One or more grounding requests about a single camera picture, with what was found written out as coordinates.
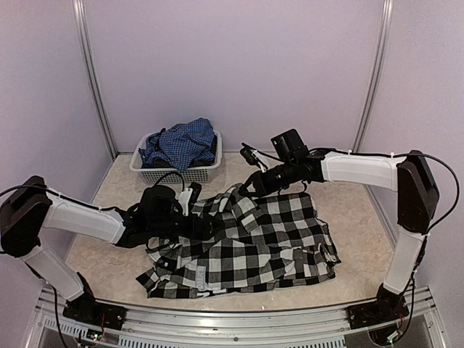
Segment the black white plaid shirt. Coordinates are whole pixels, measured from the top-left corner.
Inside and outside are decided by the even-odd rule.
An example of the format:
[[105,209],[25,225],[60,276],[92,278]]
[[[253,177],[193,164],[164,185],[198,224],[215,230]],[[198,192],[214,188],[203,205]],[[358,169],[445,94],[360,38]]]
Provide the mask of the black white plaid shirt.
[[335,278],[339,259],[328,224],[304,191],[249,198],[240,185],[194,205],[223,227],[207,241],[159,239],[137,277],[149,298],[200,299],[309,286]]

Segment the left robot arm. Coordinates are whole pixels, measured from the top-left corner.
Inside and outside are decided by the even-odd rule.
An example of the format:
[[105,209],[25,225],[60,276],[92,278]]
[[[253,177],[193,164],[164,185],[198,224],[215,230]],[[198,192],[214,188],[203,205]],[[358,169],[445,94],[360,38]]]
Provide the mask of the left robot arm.
[[47,281],[85,322],[102,314],[101,305],[79,273],[43,246],[43,229],[90,236],[116,247],[131,249],[152,238],[185,237],[208,241],[223,223],[209,214],[198,215],[194,205],[202,187],[192,183],[180,194],[159,183],[144,190],[141,200],[122,210],[97,207],[51,190],[40,176],[4,191],[1,204],[1,251],[21,259]]

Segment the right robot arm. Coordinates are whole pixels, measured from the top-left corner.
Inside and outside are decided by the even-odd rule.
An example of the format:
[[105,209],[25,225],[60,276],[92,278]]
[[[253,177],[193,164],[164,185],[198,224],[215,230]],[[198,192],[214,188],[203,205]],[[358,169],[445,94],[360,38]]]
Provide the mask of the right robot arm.
[[243,144],[240,154],[258,170],[247,179],[243,195],[264,197],[296,182],[347,182],[388,189],[397,194],[398,239],[394,256],[379,289],[383,295],[371,305],[371,316],[385,322],[399,309],[399,296],[421,262],[439,201],[439,190],[425,155],[355,154],[335,148],[309,149],[298,132],[288,130],[271,140],[279,163]]

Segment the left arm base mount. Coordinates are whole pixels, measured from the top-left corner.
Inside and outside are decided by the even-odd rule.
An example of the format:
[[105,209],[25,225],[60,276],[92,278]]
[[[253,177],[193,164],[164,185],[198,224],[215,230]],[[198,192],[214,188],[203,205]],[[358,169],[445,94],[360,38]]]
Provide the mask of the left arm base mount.
[[87,280],[80,273],[77,275],[83,284],[83,294],[73,301],[66,301],[63,316],[103,329],[110,328],[121,331],[127,309],[115,304],[98,302]]

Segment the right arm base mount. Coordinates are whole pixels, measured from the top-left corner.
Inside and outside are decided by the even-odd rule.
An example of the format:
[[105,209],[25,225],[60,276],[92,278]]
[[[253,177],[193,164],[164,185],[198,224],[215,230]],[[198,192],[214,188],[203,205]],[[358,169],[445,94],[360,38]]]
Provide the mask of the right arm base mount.
[[376,298],[363,304],[348,306],[347,317],[351,329],[374,326],[391,320],[407,317],[410,311],[407,307],[404,293],[395,294],[381,284]]

